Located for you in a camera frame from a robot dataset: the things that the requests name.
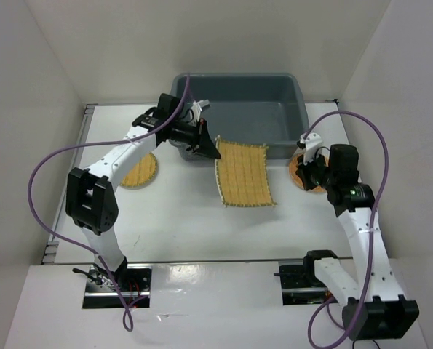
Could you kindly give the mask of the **round orange woven tray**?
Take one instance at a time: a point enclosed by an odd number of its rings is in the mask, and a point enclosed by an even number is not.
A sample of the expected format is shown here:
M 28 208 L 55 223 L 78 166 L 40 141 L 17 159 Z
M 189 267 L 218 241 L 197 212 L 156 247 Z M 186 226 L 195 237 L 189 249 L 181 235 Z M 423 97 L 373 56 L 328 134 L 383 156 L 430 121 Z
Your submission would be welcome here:
M 303 177 L 301 174 L 301 166 L 303 165 L 303 161 L 301 160 L 302 156 L 303 152 L 300 152 L 294 154 L 293 157 L 290 159 L 290 162 L 288 164 L 288 172 L 291 180 L 302 191 L 314 194 L 326 194 L 326 190 L 319 185 L 309 190 L 304 188 Z

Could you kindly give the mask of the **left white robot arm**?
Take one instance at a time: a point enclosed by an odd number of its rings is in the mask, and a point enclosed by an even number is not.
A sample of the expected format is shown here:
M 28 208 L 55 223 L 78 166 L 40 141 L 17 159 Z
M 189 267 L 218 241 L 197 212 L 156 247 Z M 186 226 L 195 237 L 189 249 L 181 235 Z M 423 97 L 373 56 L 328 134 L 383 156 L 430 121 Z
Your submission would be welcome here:
M 161 94 L 157 106 L 132 122 L 123 143 L 87 168 L 75 167 L 68 174 L 66 214 L 86 236 L 94 251 L 95 269 L 111 290 L 120 290 L 128 282 L 127 258 L 114 232 L 119 216 L 115 192 L 120 182 L 142 158 L 168 140 L 199 156 L 221 158 L 201 116 L 210 102 L 194 102 L 189 111 L 183 104 L 178 97 Z

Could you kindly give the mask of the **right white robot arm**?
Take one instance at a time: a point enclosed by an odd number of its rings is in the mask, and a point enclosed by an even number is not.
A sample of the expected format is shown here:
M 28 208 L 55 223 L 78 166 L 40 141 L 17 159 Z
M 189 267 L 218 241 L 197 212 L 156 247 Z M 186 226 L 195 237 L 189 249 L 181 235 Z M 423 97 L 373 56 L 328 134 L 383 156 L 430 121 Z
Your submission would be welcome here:
M 348 338 L 390 340 L 402 338 L 419 315 L 416 301 L 409 300 L 394 276 L 373 211 L 376 202 L 369 185 L 359 181 L 357 149 L 335 144 L 328 157 L 322 145 L 302 145 L 296 174 L 304 190 L 321 187 L 333 206 L 348 239 L 357 276 L 343 269 L 329 250 L 307 253 L 303 280 L 324 284 L 341 306 L 341 319 Z

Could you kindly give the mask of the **rectangular woven bamboo mat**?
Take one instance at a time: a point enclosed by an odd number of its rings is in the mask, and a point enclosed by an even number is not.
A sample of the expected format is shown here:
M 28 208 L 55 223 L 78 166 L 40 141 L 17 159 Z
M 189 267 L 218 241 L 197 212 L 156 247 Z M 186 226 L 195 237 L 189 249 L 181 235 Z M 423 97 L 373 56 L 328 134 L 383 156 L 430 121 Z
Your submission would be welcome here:
M 256 208 L 276 206 L 266 167 L 268 146 L 216 138 L 221 157 L 215 160 L 215 178 L 222 205 Z

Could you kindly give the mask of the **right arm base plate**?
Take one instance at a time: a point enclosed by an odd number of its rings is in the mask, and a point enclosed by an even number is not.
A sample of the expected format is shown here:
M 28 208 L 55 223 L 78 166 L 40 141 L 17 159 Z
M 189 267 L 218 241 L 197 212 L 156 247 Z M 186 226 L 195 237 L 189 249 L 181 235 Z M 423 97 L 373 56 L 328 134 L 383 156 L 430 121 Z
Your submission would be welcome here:
M 280 282 L 284 306 L 319 305 L 331 296 L 324 284 L 307 276 L 302 260 L 279 261 L 274 277 Z

